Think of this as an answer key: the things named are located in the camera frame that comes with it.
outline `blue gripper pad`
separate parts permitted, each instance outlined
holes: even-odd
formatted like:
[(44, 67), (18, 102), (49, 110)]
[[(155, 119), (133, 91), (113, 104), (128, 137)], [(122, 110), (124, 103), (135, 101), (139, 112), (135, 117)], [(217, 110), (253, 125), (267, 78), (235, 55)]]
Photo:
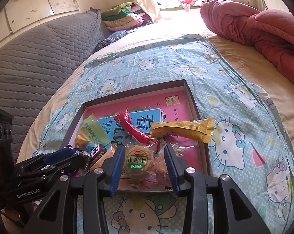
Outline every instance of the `blue gripper pad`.
[(53, 164), (56, 164), (62, 160), (65, 160), (65, 159), (71, 157), (72, 155), (73, 155), (73, 152), (72, 152), (71, 148), (69, 148), (69, 147), (63, 148), (59, 151), (48, 154), (44, 159), (44, 163), (49, 164), (49, 165), (53, 165)]
[(125, 147), (122, 146), (120, 149), (118, 158), (115, 162), (115, 166), (111, 173), (111, 185), (109, 190), (111, 196), (113, 196), (115, 192), (118, 190), (118, 185), (121, 178), (124, 161), (125, 161)]
[(165, 159), (166, 166), (168, 168), (168, 175), (170, 177), (172, 189), (176, 194), (178, 194), (180, 191), (179, 183), (178, 183), (178, 175), (177, 175), (174, 162), (171, 157), (171, 153), (167, 146), (164, 147), (164, 159)]

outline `bed sheet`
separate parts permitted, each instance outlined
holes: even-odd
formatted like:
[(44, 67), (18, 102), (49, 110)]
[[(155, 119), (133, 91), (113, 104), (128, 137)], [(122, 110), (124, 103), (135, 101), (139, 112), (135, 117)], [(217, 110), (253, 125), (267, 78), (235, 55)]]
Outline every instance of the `bed sheet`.
[(261, 86), (268, 92), (288, 130), (294, 148), (294, 84), (283, 77), (274, 65), (268, 62), (253, 47), (243, 46), (216, 36), (206, 28), (199, 17), (191, 22), (183, 20), (160, 22), (135, 29), (129, 33), (121, 40), (93, 54), (59, 88), (32, 124), (23, 142), (18, 162), (30, 158), (36, 150), (41, 132), (48, 125), (53, 111), (61, 108), (66, 102), (68, 94), (82, 76), (84, 65), (89, 60), (104, 54), (124, 51), (155, 41), (176, 39), (185, 34), (202, 34), (207, 36), (226, 61), (242, 74), (246, 80)]

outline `yellow snack wrapper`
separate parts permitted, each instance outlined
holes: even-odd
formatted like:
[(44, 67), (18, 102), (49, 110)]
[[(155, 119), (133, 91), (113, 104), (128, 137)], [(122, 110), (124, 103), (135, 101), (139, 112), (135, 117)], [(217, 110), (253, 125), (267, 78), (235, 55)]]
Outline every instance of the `yellow snack wrapper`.
[(85, 150), (90, 140), (87, 138), (87, 136), (83, 133), (79, 133), (76, 135), (76, 139), (74, 141), (74, 145), (76, 148)]
[(167, 134), (179, 135), (208, 144), (211, 142), (213, 136), (214, 125), (215, 119), (211, 118), (166, 123), (153, 122), (149, 136), (152, 138), (161, 138)]

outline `red blanket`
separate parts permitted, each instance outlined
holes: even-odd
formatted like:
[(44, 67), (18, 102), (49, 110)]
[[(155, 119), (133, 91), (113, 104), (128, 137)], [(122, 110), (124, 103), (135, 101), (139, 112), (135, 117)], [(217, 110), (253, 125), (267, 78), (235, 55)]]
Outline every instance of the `red blanket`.
[(201, 16), (212, 32), (252, 45), (294, 83), (294, 17), (278, 10), (258, 11), (242, 3), (204, 3)]

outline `green towel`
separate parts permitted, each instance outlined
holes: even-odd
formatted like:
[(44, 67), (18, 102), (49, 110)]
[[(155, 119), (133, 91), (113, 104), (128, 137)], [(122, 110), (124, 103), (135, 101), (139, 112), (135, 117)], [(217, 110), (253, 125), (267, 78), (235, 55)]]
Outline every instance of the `green towel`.
[(119, 6), (116, 6), (115, 8), (112, 8), (110, 10), (102, 12), (101, 17), (105, 18), (105, 17), (109, 17), (109, 16), (118, 15), (122, 8), (124, 8), (124, 7), (128, 8), (128, 6), (130, 7), (130, 5), (132, 5), (132, 2), (122, 3)]
[(118, 20), (120, 18), (124, 18), (126, 17), (128, 14), (133, 13), (132, 11), (120, 11), (120, 13), (118, 15), (114, 15), (114, 16), (109, 16), (104, 18), (103, 17), (103, 21), (114, 21), (114, 20)]
[(123, 11), (130, 11), (131, 10), (131, 5), (126, 5), (125, 7), (122, 8)]

